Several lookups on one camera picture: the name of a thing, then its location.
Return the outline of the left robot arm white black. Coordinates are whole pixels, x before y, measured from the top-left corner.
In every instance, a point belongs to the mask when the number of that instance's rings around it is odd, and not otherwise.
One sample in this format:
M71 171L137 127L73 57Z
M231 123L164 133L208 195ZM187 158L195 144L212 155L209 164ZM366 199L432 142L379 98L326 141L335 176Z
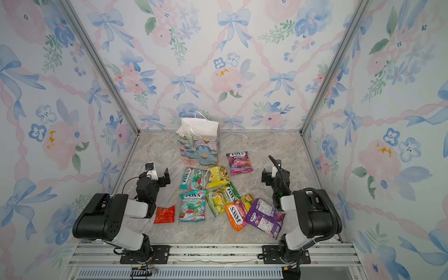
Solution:
M72 228L77 239L101 240L114 247L121 264L149 264L158 255L149 236L123 225L124 218L151 219L156 212L156 199L161 188L171 183L169 170L157 175L153 163L145 165L138 176L136 197L121 193L97 193L79 215Z

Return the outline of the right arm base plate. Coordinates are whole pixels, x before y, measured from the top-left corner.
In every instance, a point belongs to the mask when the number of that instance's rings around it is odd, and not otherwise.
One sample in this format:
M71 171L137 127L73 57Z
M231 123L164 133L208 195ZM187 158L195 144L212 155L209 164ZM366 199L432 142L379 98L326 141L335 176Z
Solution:
M264 264L311 264L310 254L307 250L289 250L286 247L280 248L279 245L263 245L262 253L257 258Z

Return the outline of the teal mint candy bag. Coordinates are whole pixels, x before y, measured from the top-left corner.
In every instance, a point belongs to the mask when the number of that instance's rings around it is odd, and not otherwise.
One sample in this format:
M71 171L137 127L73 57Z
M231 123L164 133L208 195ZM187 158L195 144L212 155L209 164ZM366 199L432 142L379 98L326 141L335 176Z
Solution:
M180 222L204 222L206 191L194 190L180 195Z
M180 183L181 190L204 190L207 184L206 170L186 168Z

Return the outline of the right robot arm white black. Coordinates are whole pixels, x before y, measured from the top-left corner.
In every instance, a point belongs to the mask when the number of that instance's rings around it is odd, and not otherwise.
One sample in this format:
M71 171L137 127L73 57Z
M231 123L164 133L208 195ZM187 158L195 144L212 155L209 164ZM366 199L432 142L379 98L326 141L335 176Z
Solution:
M314 188L291 191L289 175L289 171L276 168L261 172L261 181L273 189L274 208L297 217L298 226L284 234L278 244L279 258L287 264L298 262L309 248L339 235L343 229L327 192Z

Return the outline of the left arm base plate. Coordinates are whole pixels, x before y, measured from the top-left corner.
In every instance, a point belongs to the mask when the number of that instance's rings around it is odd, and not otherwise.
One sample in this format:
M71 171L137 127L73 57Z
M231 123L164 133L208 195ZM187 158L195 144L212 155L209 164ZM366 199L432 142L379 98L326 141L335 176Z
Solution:
M171 246L150 245L137 251L123 251L120 264L167 264Z

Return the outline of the orange Fox's candy bag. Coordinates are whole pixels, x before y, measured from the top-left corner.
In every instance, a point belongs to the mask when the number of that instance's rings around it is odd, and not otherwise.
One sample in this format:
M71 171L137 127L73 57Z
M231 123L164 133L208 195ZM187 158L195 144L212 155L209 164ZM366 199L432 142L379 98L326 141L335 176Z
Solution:
M254 197L251 194L247 194L225 205L225 210L233 229L239 232L247 225L245 217L249 213L254 201Z

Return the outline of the purple candy bag back side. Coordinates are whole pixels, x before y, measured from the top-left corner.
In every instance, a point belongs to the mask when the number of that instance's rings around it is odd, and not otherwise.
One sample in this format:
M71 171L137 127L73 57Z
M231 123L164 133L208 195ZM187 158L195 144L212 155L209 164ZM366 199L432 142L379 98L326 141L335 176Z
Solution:
M257 198L246 214L245 222L277 239L286 213L280 212L264 200Z

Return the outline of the floral paper gift bag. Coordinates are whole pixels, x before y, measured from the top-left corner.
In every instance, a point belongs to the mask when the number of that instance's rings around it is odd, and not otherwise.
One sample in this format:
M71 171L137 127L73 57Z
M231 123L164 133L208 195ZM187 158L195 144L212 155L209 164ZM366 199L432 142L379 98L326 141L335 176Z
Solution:
M181 118L176 136L185 164L202 168L218 165L221 147L218 122L196 110L192 117Z

